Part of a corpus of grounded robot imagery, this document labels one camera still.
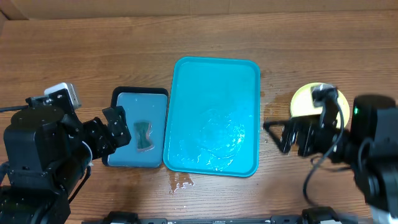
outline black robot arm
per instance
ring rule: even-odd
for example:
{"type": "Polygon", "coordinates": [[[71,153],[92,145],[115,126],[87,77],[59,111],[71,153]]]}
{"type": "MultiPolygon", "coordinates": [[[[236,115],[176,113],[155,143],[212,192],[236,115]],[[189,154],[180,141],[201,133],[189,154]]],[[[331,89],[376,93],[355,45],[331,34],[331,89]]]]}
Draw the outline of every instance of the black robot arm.
{"type": "MultiPolygon", "coordinates": [[[[291,146],[297,144],[301,157],[326,154],[336,141],[341,132],[336,128],[337,106],[327,103],[329,96],[321,101],[321,115],[264,123],[282,153],[290,152],[291,146]],[[281,138],[271,130],[277,125],[284,127],[281,138]]],[[[344,162],[351,167],[355,183],[372,209],[398,218],[398,109],[394,99],[380,95],[356,97],[351,131],[343,130],[342,138],[327,157],[332,163],[344,162]]]]}
{"type": "Polygon", "coordinates": [[[130,142],[122,107],[103,110],[108,126],[99,118],[82,123],[73,85],[48,90],[26,99],[4,132],[11,186],[0,189],[0,223],[64,223],[81,186],[68,197],[86,169],[85,180],[90,176],[89,163],[130,142]]]}

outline wooden surface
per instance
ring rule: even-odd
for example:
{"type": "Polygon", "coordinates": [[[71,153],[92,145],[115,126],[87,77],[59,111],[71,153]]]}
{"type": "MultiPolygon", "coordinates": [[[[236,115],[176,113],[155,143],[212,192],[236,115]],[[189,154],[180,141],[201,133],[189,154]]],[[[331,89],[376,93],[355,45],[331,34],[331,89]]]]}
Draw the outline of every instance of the wooden surface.
{"type": "MultiPolygon", "coordinates": [[[[59,82],[80,92],[82,121],[100,116],[117,86],[170,91],[186,55],[246,58],[261,68],[261,117],[288,118],[294,92],[336,84],[352,103],[361,93],[398,97],[398,12],[319,12],[228,16],[7,21],[0,37],[0,106],[59,82]]],[[[0,135],[12,113],[0,114],[0,135]]],[[[307,208],[302,184],[309,159],[281,155],[261,131],[259,168],[250,178],[104,167],[72,203],[69,223],[112,210],[140,217],[266,217],[307,208]]],[[[4,144],[0,160],[5,161],[4,144]]],[[[323,205],[369,216],[351,172],[319,171],[309,194],[323,205]]]]}

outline teal tray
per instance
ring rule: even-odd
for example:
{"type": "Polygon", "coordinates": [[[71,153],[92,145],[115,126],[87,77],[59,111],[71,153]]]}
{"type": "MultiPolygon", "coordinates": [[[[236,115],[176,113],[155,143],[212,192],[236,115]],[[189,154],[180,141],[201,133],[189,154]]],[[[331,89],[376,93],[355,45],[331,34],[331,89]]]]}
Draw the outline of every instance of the teal tray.
{"type": "Polygon", "coordinates": [[[175,65],[163,160],[174,171],[249,177],[259,161],[260,69],[184,57],[175,65]]]}

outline tabletop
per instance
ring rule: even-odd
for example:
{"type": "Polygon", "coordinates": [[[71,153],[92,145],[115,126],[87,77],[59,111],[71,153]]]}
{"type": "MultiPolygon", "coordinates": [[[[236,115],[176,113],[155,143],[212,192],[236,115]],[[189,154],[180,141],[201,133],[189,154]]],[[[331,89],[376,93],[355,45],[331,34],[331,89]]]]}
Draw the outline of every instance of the tabletop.
{"type": "MultiPolygon", "coordinates": [[[[23,105],[49,86],[71,82],[83,102],[79,118],[104,119],[101,110],[117,86],[170,92],[174,65],[187,55],[256,62],[262,121],[288,118],[292,95],[311,82],[335,84],[351,105],[362,93],[398,98],[397,20],[398,11],[366,11],[7,21],[0,36],[0,106],[23,105]]],[[[0,114],[0,135],[12,115],[0,114]]],[[[1,140],[0,161],[6,159],[1,140]]],[[[68,223],[117,210],[173,219],[298,214],[308,208],[302,184],[310,168],[309,159],[282,155],[264,130],[259,168],[245,179],[94,161],[68,223]]],[[[319,170],[308,192],[322,205],[369,216],[352,172],[319,170]]]]}

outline yellow plate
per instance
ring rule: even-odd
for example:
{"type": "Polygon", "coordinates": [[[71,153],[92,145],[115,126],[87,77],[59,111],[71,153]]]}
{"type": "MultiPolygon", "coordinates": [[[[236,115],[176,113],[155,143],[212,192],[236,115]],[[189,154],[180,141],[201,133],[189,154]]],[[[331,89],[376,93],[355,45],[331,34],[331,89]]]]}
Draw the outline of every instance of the yellow plate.
{"type": "MultiPolygon", "coordinates": [[[[299,88],[290,102],[290,114],[292,117],[321,114],[322,107],[315,108],[312,103],[311,87],[322,83],[309,83],[299,88]]],[[[343,111],[344,127],[349,120],[349,104],[345,96],[338,90],[338,104],[343,111]]],[[[340,128],[340,113],[337,114],[337,127],[340,128]]]]}

